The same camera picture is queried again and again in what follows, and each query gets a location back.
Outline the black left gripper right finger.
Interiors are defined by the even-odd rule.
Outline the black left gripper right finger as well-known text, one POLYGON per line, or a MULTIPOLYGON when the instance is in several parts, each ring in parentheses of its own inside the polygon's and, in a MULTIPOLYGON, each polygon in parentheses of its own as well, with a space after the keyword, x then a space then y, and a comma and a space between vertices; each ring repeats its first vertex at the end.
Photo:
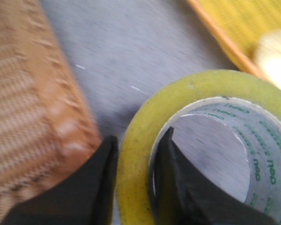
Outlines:
POLYGON ((275 225, 266 214, 217 187, 182 153, 170 127, 152 165, 152 210, 158 225, 275 225))

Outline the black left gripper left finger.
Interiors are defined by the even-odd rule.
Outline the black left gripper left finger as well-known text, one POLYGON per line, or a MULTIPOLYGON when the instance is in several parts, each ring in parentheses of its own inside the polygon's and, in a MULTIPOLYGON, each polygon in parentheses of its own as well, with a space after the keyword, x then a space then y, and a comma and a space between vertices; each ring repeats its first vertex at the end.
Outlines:
POLYGON ((76 172, 39 196, 14 206, 4 225, 109 225, 118 165, 118 139, 104 138, 76 172))

